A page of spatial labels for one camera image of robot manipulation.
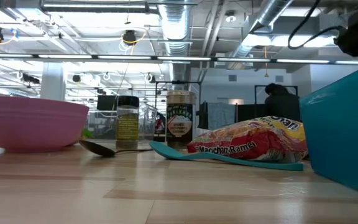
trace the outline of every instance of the ceiling light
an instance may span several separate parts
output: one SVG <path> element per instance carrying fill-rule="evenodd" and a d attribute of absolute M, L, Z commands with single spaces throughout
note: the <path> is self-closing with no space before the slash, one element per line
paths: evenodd
<path fill-rule="evenodd" d="M 226 22 L 234 22 L 236 21 L 236 17 L 234 16 L 234 10 L 228 10 L 226 13 L 225 13 L 225 16 L 226 17 Z"/>
<path fill-rule="evenodd" d="M 196 60 L 196 61 L 210 61 L 210 57 L 157 57 L 158 60 Z"/>
<path fill-rule="evenodd" d="M 106 80 L 106 81 L 110 80 L 110 78 L 111 77 L 110 77 L 109 72 L 106 72 L 106 74 L 103 75 L 103 79 Z"/>
<path fill-rule="evenodd" d="M 71 7 L 71 8 L 131 8 L 131 9 L 144 9 L 141 5 L 130 4 L 44 4 L 44 7 Z M 156 6 L 149 6 L 151 9 L 157 9 Z"/>
<path fill-rule="evenodd" d="M 277 59 L 279 63 L 329 63 L 329 60 Z"/>
<path fill-rule="evenodd" d="M 114 56 L 114 55 L 100 55 L 98 56 L 100 59 L 117 59 L 117 60 L 126 60 L 126 59 L 132 59 L 132 60 L 151 60 L 152 57 L 150 56 Z"/>
<path fill-rule="evenodd" d="M 358 61 L 336 61 L 335 64 L 337 65 L 358 65 Z"/>
<path fill-rule="evenodd" d="M 263 58 L 218 58 L 220 62 L 270 62 L 270 59 Z"/>
<path fill-rule="evenodd" d="M 91 55 L 38 55 L 40 58 L 70 58 L 70 59 L 91 59 Z"/>
<path fill-rule="evenodd" d="M 81 77 L 79 75 L 73 76 L 73 82 L 80 82 L 80 81 L 81 81 Z"/>
<path fill-rule="evenodd" d="M 0 54 L 1 58 L 31 58 L 31 54 Z"/>

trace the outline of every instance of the wooden table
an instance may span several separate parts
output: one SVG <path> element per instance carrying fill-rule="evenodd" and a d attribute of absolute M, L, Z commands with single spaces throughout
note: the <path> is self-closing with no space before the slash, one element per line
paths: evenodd
<path fill-rule="evenodd" d="M 75 146 L 1 154 L 3 224 L 358 224 L 358 192 L 313 173 Z"/>

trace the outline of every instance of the wall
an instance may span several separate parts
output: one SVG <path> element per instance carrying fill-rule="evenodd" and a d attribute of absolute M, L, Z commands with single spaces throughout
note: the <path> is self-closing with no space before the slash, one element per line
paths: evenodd
<path fill-rule="evenodd" d="M 310 65 L 311 91 L 316 91 L 358 70 L 356 65 Z"/>
<path fill-rule="evenodd" d="M 310 65 L 305 65 L 292 73 L 292 85 L 298 86 L 298 96 L 306 96 L 311 93 Z"/>
<path fill-rule="evenodd" d="M 199 70 L 193 68 L 192 80 L 196 80 Z M 201 102 L 207 101 L 217 103 L 218 98 L 235 98 L 243 99 L 244 104 L 254 104 L 254 87 L 255 85 L 268 85 L 275 82 L 276 75 L 283 75 L 284 82 L 282 85 L 291 85 L 292 77 L 284 69 L 268 70 L 268 77 L 265 77 L 265 70 L 233 70 L 210 68 L 205 76 L 201 89 Z M 237 75 L 236 82 L 229 82 L 228 75 Z M 267 95 L 264 87 L 257 89 L 257 102 L 264 103 Z"/>

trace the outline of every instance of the pink bowl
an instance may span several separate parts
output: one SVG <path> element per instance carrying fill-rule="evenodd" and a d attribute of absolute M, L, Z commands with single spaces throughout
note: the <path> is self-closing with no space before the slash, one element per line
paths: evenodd
<path fill-rule="evenodd" d="M 38 98 L 0 96 L 0 147 L 7 152 L 52 152 L 74 144 L 89 108 Z"/>

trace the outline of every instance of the teal spatula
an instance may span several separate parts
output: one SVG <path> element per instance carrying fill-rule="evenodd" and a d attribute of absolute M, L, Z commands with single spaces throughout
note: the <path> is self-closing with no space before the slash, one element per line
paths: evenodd
<path fill-rule="evenodd" d="M 160 142 L 150 142 L 150 146 L 155 150 L 156 153 L 167 159 L 179 159 L 179 160 L 195 160 L 195 159 L 217 159 L 224 162 L 230 162 L 233 164 L 245 165 L 245 166 L 254 166 L 254 167 L 263 167 L 269 169 L 281 169 L 281 170 L 295 170 L 303 171 L 303 164 L 300 162 L 282 164 L 274 162 L 256 162 L 256 161 L 246 161 L 242 159 L 234 159 L 227 156 L 221 156 L 211 152 L 199 152 L 190 155 L 184 155 L 171 147 L 168 147 Z"/>

